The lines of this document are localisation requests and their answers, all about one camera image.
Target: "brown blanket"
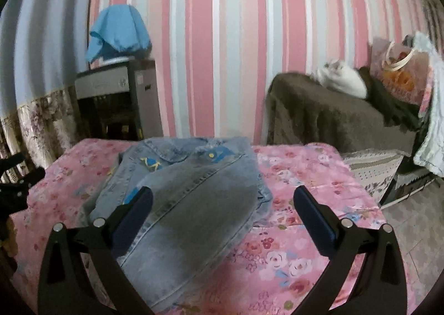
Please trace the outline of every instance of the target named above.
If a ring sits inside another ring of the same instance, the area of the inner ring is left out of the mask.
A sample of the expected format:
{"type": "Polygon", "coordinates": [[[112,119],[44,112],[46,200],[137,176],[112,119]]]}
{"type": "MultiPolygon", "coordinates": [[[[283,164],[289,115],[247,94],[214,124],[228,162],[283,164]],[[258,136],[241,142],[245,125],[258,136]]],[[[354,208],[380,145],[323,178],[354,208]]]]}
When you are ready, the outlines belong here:
{"type": "Polygon", "coordinates": [[[341,153],[366,149],[411,155],[415,132],[386,127],[365,100],[323,88],[299,73],[277,75],[267,96],[267,144],[328,143],[341,153]]]}

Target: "curtain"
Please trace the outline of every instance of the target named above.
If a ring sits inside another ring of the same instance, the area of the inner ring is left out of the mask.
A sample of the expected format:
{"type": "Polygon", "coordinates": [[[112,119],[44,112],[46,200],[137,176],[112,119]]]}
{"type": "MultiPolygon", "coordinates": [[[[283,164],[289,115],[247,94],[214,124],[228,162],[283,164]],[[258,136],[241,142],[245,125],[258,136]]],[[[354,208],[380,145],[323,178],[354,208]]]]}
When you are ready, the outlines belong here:
{"type": "Polygon", "coordinates": [[[8,0],[0,16],[0,158],[27,160],[1,177],[47,168],[82,137],[76,74],[88,69],[89,0],[8,0]]]}

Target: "white garment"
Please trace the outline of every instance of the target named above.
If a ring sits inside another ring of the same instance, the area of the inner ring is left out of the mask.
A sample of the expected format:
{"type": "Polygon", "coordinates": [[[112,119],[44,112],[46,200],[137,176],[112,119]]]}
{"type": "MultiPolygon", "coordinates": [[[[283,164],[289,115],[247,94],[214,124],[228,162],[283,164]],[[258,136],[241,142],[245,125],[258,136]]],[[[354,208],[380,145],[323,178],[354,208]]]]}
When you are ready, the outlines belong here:
{"type": "Polygon", "coordinates": [[[344,61],[336,61],[319,68],[310,78],[321,86],[357,98],[367,98],[367,87],[359,73],[344,61]]]}
{"type": "Polygon", "coordinates": [[[429,65],[435,73],[430,124],[427,136],[413,162],[435,175],[444,177],[444,62],[425,34],[417,32],[413,46],[416,50],[428,53],[429,65]]]}

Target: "pink cloth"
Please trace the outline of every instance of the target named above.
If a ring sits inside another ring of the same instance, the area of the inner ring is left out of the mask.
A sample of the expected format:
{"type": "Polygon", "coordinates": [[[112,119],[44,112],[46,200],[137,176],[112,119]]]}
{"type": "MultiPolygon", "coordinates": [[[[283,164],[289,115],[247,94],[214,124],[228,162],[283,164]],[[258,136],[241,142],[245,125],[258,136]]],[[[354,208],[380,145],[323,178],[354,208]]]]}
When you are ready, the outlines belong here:
{"type": "MultiPolygon", "coordinates": [[[[29,208],[13,215],[17,230],[18,270],[13,284],[35,310],[39,270],[54,223],[75,226],[81,204],[110,174],[117,154],[131,143],[84,140],[47,169],[30,191],[29,208]]],[[[379,228],[385,222],[370,195],[354,179],[336,150],[325,144],[254,147],[258,165],[274,195],[262,227],[253,228],[219,266],[201,292],[176,305],[169,315],[291,314],[316,283],[328,259],[317,252],[292,206],[295,187],[304,183],[319,203],[358,226],[379,228]]],[[[357,257],[334,306],[344,303],[363,257],[357,257]]],[[[409,313],[414,309],[408,281],[409,313]]]]}

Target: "silver screw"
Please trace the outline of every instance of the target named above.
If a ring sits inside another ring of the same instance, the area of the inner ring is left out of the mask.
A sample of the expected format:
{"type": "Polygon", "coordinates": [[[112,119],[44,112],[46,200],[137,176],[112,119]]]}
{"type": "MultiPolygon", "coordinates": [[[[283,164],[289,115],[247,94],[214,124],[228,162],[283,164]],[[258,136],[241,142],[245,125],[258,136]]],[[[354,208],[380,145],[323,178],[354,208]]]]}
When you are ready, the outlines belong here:
{"type": "Polygon", "coordinates": [[[382,229],[387,233],[390,233],[393,231],[393,228],[388,223],[385,223],[384,225],[382,225],[382,229]]]}
{"type": "Polygon", "coordinates": [[[57,222],[52,229],[55,232],[59,232],[63,229],[63,224],[61,222],[57,222]]]}
{"type": "Polygon", "coordinates": [[[340,221],[340,223],[343,225],[343,227],[345,228],[351,228],[353,226],[353,221],[350,219],[342,219],[340,221]]]}
{"type": "Polygon", "coordinates": [[[105,224],[105,222],[106,221],[103,217],[99,217],[99,218],[95,219],[92,224],[97,228],[101,228],[105,224]]]}

